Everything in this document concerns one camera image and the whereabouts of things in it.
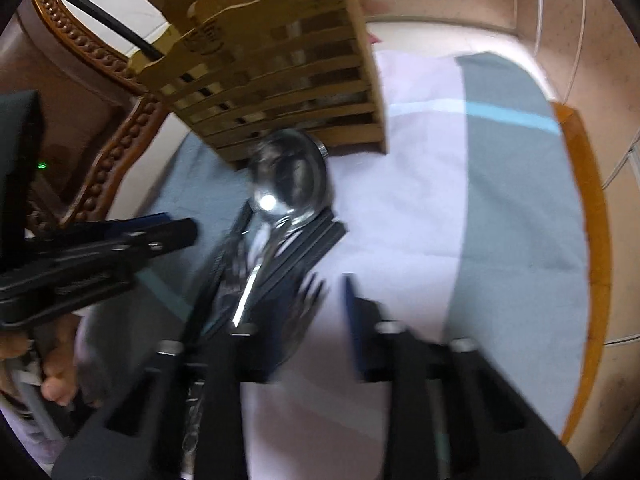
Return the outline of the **person's hand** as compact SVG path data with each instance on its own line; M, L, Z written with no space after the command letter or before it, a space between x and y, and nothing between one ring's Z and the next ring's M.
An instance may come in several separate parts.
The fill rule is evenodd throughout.
M63 315L53 322L53 342L47 352L40 352L40 392L59 406L67 406L78 393L75 367L75 339L81 317L75 313ZM1 392L21 402L22 398L8 371L6 362L29 352L32 344L25 333L1 334Z

